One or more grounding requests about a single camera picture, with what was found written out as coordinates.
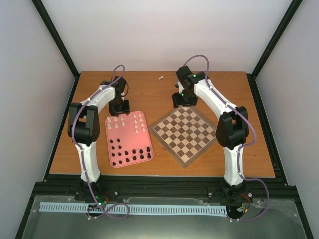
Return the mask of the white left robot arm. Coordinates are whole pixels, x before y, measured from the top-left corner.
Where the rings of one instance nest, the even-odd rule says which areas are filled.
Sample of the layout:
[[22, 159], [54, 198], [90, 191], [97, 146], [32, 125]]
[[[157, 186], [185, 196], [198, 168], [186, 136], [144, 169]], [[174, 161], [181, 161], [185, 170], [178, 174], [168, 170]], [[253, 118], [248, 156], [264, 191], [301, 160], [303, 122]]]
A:
[[91, 183], [86, 194], [92, 200], [103, 197], [104, 188], [96, 182], [100, 178], [97, 163], [96, 141], [100, 135], [99, 112], [109, 106], [111, 116], [130, 113], [129, 101], [125, 100], [127, 81], [116, 76], [114, 81], [103, 81], [86, 100], [72, 103], [68, 114], [68, 136], [74, 143], [80, 160], [81, 180]]

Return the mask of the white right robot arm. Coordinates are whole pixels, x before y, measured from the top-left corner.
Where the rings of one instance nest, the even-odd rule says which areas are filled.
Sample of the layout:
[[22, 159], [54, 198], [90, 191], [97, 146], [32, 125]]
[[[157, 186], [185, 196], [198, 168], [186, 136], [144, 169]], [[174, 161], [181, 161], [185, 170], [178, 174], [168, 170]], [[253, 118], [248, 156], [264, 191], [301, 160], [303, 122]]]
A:
[[188, 66], [182, 66], [175, 74], [179, 92], [172, 95], [173, 107], [195, 106], [198, 98], [209, 106], [218, 118], [215, 135], [224, 150], [224, 180], [230, 186], [241, 184], [243, 146], [249, 135], [247, 109], [228, 101], [202, 71], [193, 73]]

